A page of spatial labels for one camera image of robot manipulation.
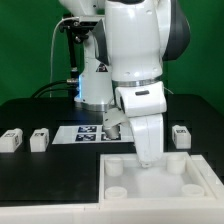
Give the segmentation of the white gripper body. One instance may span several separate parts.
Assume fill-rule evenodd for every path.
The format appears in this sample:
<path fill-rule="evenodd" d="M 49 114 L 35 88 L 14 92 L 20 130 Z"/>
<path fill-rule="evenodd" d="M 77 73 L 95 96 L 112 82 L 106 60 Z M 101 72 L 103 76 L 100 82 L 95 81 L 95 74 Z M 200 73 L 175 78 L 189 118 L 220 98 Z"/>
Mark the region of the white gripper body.
<path fill-rule="evenodd" d="M 130 118 L 136 153 L 141 164 L 152 164 L 163 154 L 164 125 L 161 114 Z"/>

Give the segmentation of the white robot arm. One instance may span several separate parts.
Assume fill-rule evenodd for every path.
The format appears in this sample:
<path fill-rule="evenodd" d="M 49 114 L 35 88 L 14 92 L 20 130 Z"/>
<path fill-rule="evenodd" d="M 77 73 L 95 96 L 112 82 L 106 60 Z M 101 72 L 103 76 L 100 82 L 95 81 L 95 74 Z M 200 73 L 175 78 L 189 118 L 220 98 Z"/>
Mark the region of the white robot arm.
<path fill-rule="evenodd" d="M 101 111 L 107 136 L 131 128 L 138 160 L 149 167 L 163 154 L 167 110 L 163 62 L 178 58 L 190 41 L 178 0 L 59 0 L 84 44 L 84 71 L 74 101 Z"/>

